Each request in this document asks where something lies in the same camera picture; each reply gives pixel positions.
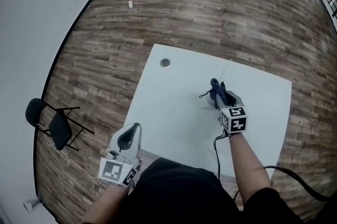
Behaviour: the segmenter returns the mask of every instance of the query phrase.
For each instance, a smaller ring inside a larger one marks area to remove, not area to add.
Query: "black folding chair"
[[[31,124],[33,127],[38,126],[37,124],[39,123],[41,112],[46,106],[54,110],[56,114],[54,115],[52,121],[49,124],[49,129],[46,130],[42,130],[40,128],[38,129],[53,139],[55,148],[57,150],[62,150],[65,146],[67,146],[78,151],[78,148],[72,147],[71,144],[82,132],[82,130],[85,129],[92,134],[94,133],[92,130],[87,129],[86,127],[82,126],[81,124],[77,123],[76,121],[68,117],[68,115],[73,109],[79,109],[80,107],[54,108],[45,101],[35,98],[29,102],[28,107],[26,109],[26,119],[29,122],[29,124]],[[73,132],[69,125],[68,120],[81,127],[81,130],[76,134],[75,138],[70,142],[70,144],[67,143],[71,139]]]

